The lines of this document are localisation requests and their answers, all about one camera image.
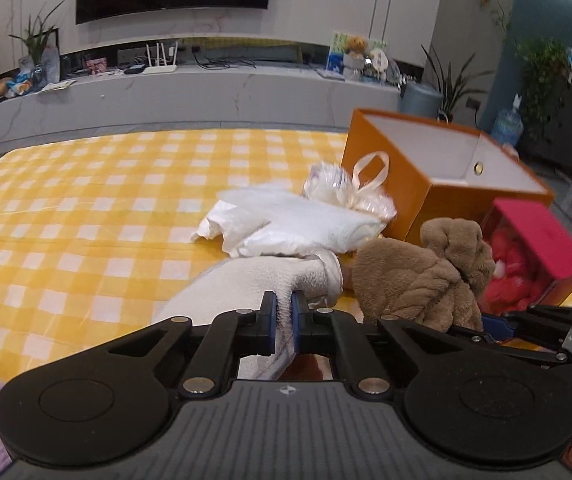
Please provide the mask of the white fleece cloth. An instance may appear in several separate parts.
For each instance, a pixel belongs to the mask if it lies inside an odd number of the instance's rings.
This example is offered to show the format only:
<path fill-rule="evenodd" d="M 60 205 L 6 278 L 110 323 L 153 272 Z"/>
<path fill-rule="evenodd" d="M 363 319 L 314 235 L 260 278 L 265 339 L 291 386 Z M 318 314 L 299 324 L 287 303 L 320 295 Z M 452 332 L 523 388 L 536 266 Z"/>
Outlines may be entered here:
<path fill-rule="evenodd" d="M 323 307 L 333 307 L 342 293 L 339 259 L 326 249 L 301 257 L 260 256 L 226 259 L 194 278 L 152 316 L 158 323 L 183 315 L 196 325 L 208 325 L 223 313 L 257 310 L 266 292 L 277 298 L 275 349 L 269 356 L 240 361 L 240 379 L 275 380 L 295 359 L 292 334 L 292 294 L 303 292 Z"/>

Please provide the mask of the brown plush toy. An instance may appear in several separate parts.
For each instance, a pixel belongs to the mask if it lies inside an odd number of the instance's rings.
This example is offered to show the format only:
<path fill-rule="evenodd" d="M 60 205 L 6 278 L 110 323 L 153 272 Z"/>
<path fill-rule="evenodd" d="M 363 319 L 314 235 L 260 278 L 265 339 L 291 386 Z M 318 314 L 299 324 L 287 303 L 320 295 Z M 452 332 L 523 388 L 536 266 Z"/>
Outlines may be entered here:
<path fill-rule="evenodd" d="M 480 332 L 478 300 L 494 270 L 477 222 L 437 218 L 423 223 L 419 245 L 381 237 L 361 246 L 347 288 L 367 323 L 391 315 L 441 333 L 453 325 Z"/>

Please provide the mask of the white plastic bag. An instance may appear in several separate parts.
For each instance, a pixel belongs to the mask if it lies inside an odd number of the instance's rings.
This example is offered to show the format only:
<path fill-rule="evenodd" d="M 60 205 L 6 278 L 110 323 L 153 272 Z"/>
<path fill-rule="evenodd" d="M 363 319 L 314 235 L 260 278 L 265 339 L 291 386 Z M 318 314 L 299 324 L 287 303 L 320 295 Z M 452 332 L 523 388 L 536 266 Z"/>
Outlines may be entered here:
<path fill-rule="evenodd" d="M 192 240 L 220 237 L 222 250 L 232 258 L 300 257 L 318 249 L 348 254 L 384 227 L 370 214 L 262 184 L 220 192 Z"/>

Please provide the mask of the white ribbon gift bag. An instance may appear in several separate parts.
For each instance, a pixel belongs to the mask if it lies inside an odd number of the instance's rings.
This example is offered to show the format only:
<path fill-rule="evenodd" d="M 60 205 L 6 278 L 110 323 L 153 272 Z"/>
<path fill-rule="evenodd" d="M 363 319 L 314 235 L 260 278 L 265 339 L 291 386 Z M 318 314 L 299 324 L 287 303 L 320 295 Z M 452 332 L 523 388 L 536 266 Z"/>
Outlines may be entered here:
<path fill-rule="evenodd" d="M 363 183 L 362 172 L 376 159 L 382 163 L 382 169 L 374 179 Z M 303 183 L 302 196 L 308 200 L 365 212 L 388 224 L 397 217 L 393 199 L 384 191 L 389 167 L 389 155 L 383 151 L 361 157 L 352 167 L 352 174 L 337 164 L 316 162 Z"/>

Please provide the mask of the pink box with red balls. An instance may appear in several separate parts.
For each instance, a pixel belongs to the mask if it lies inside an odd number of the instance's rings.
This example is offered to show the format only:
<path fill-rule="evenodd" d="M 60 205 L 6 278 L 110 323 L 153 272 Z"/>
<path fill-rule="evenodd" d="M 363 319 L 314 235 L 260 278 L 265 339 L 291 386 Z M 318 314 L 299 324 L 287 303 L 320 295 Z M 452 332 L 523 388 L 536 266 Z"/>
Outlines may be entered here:
<path fill-rule="evenodd" d="M 572 293 L 572 236 L 548 207 L 498 198 L 482 234 L 495 262 L 480 299 L 485 314 L 559 306 Z"/>

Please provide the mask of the orange storage box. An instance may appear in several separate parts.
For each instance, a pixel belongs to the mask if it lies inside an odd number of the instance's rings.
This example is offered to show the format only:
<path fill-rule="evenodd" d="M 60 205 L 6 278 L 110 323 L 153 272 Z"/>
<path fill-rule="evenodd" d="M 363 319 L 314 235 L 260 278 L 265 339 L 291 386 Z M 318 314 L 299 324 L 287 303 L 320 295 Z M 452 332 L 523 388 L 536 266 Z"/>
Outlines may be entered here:
<path fill-rule="evenodd" d="M 352 170 L 367 154 L 384 152 L 382 185 L 397 208 L 386 237 L 417 245 L 433 218 L 484 222 L 499 197 L 551 205 L 552 190 L 490 136 L 458 125 L 383 110 L 353 111 L 341 165 Z"/>

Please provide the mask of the blue water jug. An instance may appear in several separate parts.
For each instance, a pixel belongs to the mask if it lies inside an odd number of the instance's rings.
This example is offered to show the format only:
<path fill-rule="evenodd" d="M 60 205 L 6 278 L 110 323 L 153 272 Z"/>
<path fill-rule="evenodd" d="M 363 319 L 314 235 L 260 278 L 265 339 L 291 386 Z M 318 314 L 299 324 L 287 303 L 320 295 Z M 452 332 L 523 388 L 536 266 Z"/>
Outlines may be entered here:
<path fill-rule="evenodd" d="M 524 131 L 520 116 L 521 96 L 516 94 L 512 106 L 503 108 L 495 117 L 491 129 L 492 138 L 501 145 L 508 144 L 514 148 Z"/>

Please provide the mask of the yellow checkered mat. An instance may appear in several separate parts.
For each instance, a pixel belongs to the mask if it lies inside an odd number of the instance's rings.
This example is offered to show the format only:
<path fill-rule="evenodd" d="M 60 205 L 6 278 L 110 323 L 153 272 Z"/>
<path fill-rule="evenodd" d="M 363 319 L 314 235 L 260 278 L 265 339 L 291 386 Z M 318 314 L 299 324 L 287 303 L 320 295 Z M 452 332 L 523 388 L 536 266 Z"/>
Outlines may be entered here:
<path fill-rule="evenodd" d="M 0 379 L 145 326 L 202 272 L 231 259 L 192 240 L 229 188 L 302 196 L 343 136 L 141 132 L 23 148 L 0 159 Z"/>

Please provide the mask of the dark plant shelf cabinet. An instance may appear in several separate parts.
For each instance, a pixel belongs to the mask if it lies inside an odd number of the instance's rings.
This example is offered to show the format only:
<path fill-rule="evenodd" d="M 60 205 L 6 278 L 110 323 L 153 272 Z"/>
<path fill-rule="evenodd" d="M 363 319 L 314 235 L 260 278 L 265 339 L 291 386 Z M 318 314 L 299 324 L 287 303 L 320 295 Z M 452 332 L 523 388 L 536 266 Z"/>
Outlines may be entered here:
<path fill-rule="evenodd" d="M 530 162 L 572 174 L 572 49 L 538 38 L 517 46 L 521 58 L 517 151 Z"/>

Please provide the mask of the grey round trash bin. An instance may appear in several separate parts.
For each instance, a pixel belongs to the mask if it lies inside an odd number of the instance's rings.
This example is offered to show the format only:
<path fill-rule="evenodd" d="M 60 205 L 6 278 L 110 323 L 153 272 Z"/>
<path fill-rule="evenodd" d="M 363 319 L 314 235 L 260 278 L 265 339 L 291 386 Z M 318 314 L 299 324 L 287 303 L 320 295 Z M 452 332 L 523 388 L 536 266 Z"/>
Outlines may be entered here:
<path fill-rule="evenodd" d="M 437 119 L 442 93 L 428 84 L 408 81 L 401 90 L 399 112 L 405 115 Z"/>

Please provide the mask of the potted plant beside bin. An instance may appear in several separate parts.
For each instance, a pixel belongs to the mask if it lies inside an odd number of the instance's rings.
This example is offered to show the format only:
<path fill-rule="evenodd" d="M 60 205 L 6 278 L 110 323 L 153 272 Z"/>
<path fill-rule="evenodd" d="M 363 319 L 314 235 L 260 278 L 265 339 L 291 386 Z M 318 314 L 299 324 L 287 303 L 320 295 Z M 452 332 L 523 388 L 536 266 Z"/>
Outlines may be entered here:
<path fill-rule="evenodd" d="M 458 69 L 454 70 L 451 62 L 443 64 L 437 50 L 433 47 L 422 47 L 423 54 L 431 73 L 435 76 L 437 91 L 441 94 L 442 101 L 438 111 L 438 118 L 446 122 L 453 122 L 455 107 L 461 99 L 469 96 L 481 96 L 487 90 L 477 88 L 474 82 L 478 79 L 491 76 L 494 70 L 477 70 L 470 68 L 476 58 L 473 53 L 466 58 L 466 61 Z"/>

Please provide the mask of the small teddy bear figurine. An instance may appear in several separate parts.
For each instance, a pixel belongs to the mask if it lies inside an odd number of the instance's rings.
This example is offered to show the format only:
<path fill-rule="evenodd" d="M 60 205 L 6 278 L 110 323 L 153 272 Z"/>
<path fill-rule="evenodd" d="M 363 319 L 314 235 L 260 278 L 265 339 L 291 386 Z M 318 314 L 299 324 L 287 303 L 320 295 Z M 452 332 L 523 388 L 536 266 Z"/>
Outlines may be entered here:
<path fill-rule="evenodd" d="M 342 74 L 345 80 L 359 81 L 365 65 L 365 52 L 368 42 L 360 36 L 350 36 L 344 47 L 344 60 L 342 61 Z"/>

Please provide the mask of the grey marble TV console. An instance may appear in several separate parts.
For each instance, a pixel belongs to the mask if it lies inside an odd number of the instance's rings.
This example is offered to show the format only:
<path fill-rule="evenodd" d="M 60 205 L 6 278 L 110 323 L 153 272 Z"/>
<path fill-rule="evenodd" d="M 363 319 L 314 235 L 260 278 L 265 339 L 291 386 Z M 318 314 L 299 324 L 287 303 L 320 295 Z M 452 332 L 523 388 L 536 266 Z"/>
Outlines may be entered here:
<path fill-rule="evenodd" d="M 344 129 L 360 107 L 394 112 L 400 91 L 274 66 L 83 77 L 62 90 L 0 103 L 0 143 L 144 125 L 280 125 Z"/>

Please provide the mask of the white wifi router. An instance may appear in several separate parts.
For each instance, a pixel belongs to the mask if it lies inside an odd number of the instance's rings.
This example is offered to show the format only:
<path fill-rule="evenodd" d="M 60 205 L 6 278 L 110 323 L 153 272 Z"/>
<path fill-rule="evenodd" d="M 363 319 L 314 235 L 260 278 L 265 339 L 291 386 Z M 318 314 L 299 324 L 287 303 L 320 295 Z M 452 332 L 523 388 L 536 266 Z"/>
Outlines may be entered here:
<path fill-rule="evenodd" d="M 144 74 L 171 74 L 178 68 L 178 62 L 176 62 L 177 42 L 166 48 L 164 42 L 158 41 L 154 46 L 148 44 L 145 50 L 146 66 L 143 70 Z"/>

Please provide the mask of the green potted plant left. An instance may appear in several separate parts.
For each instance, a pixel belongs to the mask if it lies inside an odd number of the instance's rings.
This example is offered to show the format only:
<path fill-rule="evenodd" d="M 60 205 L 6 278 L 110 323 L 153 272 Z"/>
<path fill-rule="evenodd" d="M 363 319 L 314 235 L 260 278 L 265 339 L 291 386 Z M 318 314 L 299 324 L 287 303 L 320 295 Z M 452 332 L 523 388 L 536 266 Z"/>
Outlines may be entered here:
<path fill-rule="evenodd" d="M 42 15 L 42 11 L 39 11 L 35 16 L 30 15 L 27 27 L 20 35 L 8 35 L 9 38 L 19 40 L 26 47 L 34 66 L 41 63 L 42 54 L 48 45 L 48 38 L 56 29 L 56 26 L 48 24 L 48 20 L 64 3 L 64 0 L 57 3 L 45 15 Z"/>

